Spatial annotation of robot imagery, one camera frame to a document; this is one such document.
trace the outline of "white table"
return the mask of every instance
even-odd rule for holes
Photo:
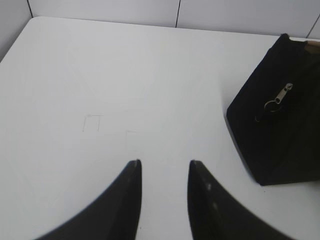
[[[189,161],[298,240],[320,182],[261,187],[224,114],[277,36],[33,18],[0,63],[0,239],[32,240],[142,161],[137,240],[191,240]]]

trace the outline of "white wall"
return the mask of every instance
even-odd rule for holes
[[[0,0],[0,61],[30,18],[27,0]]]
[[[306,37],[320,0],[181,0],[178,28]]]
[[[34,16],[174,27],[179,0],[29,0]]]
[[[314,25],[314,28],[310,32],[309,38],[310,39],[320,39],[320,19],[318,19],[318,21]]]

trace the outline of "metal zipper tab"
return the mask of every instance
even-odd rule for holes
[[[286,96],[287,92],[290,91],[293,87],[292,83],[287,83],[285,87],[279,92],[279,94],[275,97],[274,101],[276,104],[280,104],[282,99]]]

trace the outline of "black pouch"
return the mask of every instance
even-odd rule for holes
[[[255,180],[320,179],[320,43],[282,34],[227,109]]]

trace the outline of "metal ring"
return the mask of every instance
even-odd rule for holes
[[[267,105],[268,105],[268,104],[271,104],[271,103],[275,103],[275,104],[279,105],[275,100],[270,100],[270,101],[267,101],[267,102],[264,104],[264,109],[266,109]],[[270,112],[271,112],[271,113],[278,112],[281,108],[282,108],[282,106],[280,105],[280,107],[279,107],[277,110],[270,110]]]

